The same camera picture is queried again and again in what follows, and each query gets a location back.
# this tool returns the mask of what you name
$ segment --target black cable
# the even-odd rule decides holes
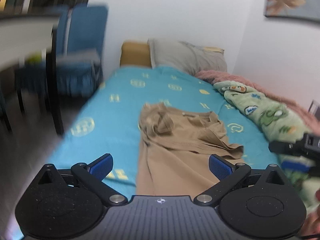
[[[308,236],[301,236],[300,238],[301,238],[302,240],[311,239],[311,238],[320,238],[320,234],[308,235]]]

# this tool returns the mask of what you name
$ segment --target black circular cover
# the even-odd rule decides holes
[[[221,200],[220,215],[234,230],[252,238],[292,236],[303,225],[306,209],[297,194],[281,187],[265,184],[232,191]]]
[[[100,199],[78,187],[53,183],[28,188],[15,215],[21,231],[39,239],[66,239],[88,231],[102,216]]]

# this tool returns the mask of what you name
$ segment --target pink blanket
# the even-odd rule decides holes
[[[309,113],[302,106],[299,106],[298,103],[294,100],[277,96],[257,83],[251,82],[250,80],[245,79],[242,76],[231,75],[227,72],[217,71],[217,70],[202,70],[196,74],[197,78],[205,80],[211,84],[215,84],[221,81],[236,81],[240,82],[244,85],[253,87],[261,93],[264,93],[266,97],[278,101],[280,103],[285,103],[290,109],[296,112],[301,119],[305,122],[305,124],[310,127],[314,134],[320,135],[320,122],[313,116],[313,114]]]

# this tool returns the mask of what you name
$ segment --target gray ribbed plate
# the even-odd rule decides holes
[[[134,196],[111,207],[101,223],[77,240],[250,239],[228,228],[214,208],[200,207],[189,196]]]

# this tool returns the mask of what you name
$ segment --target blue bed sheet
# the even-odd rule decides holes
[[[105,153],[114,159],[103,180],[128,199],[135,194],[140,131],[138,119],[146,103],[164,102],[185,111],[214,111],[224,122],[231,143],[244,145],[243,159],[254,169],[278,163],[257,126],[231,106],[213,86],[170,67],[116,70],[84,106],[63,143],[47,161],[58,169],[90,163]]]

